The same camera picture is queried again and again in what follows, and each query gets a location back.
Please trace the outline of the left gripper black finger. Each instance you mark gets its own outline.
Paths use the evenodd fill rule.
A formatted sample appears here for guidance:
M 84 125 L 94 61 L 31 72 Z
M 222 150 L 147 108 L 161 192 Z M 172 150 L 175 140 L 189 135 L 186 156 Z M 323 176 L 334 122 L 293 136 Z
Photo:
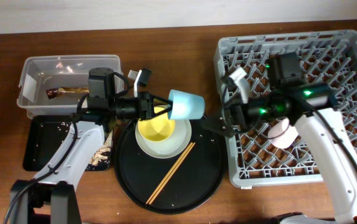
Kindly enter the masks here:
M 172 105 L 173 102 L 171 100 L 167 100 L 158 96 L 152 96 L 153 103 L 157 105 Z
M 161 111 L 155 111 L 152 119 L 169 119 L 169 113 L 170 111 L 166 110 L 161 110 Z

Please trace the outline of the blue plastic cup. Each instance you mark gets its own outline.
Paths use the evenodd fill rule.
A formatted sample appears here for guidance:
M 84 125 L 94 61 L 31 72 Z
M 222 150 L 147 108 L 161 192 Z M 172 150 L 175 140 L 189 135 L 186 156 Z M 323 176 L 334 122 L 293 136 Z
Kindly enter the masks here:
M 168 118 L 172 120 L 201 119 L 205 112 L 204 98 L 199 95 L 171 90 L 169 101 L 173 102 Z

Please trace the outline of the yellow bowl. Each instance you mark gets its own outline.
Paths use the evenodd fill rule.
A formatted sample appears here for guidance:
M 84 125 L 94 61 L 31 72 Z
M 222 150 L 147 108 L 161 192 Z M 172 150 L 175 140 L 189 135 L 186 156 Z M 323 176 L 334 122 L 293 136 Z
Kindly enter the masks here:
M 147 119 L 138 122 L 138 130 L 143 138 L 151 142 L 168 139 L 174 132 L 175 121 L 170 119 Z

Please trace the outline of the pale green plate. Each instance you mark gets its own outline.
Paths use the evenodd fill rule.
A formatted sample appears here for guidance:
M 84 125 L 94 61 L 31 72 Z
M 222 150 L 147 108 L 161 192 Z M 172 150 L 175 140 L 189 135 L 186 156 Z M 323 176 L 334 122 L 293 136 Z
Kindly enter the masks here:
M 135 127 L 135 137 L 139 147 L 147 155 L 157 159 L 168 159 L 177 156 L 185 150 L 192 135 L 191 123 L 189 120 L 176 120 L 175 128 L 168 139 L 160 142 L 152 142 L 145 139 Z

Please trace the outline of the pink plastic cup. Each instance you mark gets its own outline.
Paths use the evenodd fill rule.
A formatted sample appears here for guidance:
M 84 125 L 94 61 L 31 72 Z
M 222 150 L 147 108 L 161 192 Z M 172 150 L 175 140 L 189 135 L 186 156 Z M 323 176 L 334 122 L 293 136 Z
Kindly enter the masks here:
M 273 146 L 286 149 L 292 145 L 297 136 L 297 129 L 290 124 L 288 118 L 285 118 L 269 130 L 267 139 L 271 140 Z

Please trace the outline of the food scraps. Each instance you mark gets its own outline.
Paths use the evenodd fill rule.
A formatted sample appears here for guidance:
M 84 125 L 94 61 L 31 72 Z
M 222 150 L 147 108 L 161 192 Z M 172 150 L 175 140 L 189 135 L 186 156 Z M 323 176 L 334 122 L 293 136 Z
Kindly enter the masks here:
M 86 167 L 86 171 L 104 171 L 110 167 L 113 147 L 113 133 L 110 132 L 103 145 L 96 151 Z

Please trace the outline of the brown gold snack wrapper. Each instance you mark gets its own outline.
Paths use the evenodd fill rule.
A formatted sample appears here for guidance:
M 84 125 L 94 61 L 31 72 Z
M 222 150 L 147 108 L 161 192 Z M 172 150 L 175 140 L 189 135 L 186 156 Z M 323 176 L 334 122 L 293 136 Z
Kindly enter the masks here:
M 89 89 L 87 87 L 58 87 L 48 89 L 45 92 L 48 99 L 52 100 L 56 97 L 68 93 L 89 93 Z

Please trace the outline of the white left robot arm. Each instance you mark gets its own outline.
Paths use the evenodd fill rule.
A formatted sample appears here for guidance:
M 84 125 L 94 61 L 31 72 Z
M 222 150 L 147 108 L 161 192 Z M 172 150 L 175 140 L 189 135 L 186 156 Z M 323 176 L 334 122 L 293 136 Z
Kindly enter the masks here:
M 5 223 L 81 223 L 75 194 L 90 159 L 111 135 L 110 126 L 116 119 L 151 119 L 159 116 L 154 103 L 173 102 L 150 93 L 140 92 L 135 98 L 103 98 L 84 95 L 64 142 L 50 161 L 32 180 L 17 180 L 11 188 Z

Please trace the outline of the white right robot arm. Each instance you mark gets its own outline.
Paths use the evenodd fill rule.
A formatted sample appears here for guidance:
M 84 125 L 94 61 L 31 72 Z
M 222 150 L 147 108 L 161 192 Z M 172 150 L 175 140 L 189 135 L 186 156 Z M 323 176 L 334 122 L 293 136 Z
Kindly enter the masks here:
M 284 86 L 245 103 L 233 100 L 201 125 L 231 138 L 281 118 L 289 120 L 311 152 L 328 187 L 335 221 L 357 223 L 357 154 L 327 84 Z

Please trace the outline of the clear plastic waste bin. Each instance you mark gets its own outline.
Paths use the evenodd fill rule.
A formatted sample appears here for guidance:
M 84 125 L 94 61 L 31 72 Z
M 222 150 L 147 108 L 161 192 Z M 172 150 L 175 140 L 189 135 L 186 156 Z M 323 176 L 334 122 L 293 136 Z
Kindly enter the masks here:
M 122 73 L 117 55 L 56 55 L 26 59 L 20 81 L 17 106 L 32 119 L 38 115 L 68 115 L 76 111 L 82 93 L 64 93 L 52 100 L 46 91 L 58 87 L 87 87 L 88 72 L 107 67 Z

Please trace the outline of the black square food-waste tray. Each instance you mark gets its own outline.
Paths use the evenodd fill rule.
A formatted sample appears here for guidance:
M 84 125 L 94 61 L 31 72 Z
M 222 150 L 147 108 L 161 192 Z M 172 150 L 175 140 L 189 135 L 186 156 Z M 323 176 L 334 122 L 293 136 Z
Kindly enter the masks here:
M 40 115 L 31 121 L 23 169 L 40 171 L 63 143 L 70 128 L 69 116 Z

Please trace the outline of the grey plastic dishwasher rack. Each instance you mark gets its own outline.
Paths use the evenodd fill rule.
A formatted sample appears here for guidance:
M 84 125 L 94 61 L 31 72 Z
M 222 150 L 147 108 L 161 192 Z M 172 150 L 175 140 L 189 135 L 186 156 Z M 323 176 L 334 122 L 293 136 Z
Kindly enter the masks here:
M 331 30 L 221 38 L 214 54 L 218 93 L 227 101 L 237 91 L 224 77 L 245 71 L 250 96 L 270 92 L 269 59 L 295 53 L 308 83 L 326 83 L 335 109 L 314 108 L 296 126 L 298 138 L 286 149 L 267 138 L 270 123 L 226 139 L 229 180 L 234 187 L 325 182 L 352 185 L 357 177 L 357 31 Z

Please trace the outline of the round black serving tray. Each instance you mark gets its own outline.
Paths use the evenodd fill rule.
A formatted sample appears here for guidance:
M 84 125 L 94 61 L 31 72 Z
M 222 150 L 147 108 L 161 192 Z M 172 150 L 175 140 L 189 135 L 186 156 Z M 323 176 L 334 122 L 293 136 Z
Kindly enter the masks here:
M 199 120 L 192 120 L 191 127 L 195 146 L 155 201 L 146 205 L 177 157 L 157 159 L 147 155 L 136 141 L 135 122 L 125 126 L 113 166 L 121 188 L 138 206 L 168 215 L 184 213 L 202 205 L 218 189 L 227 168 L 224 138 L 203 129 Z

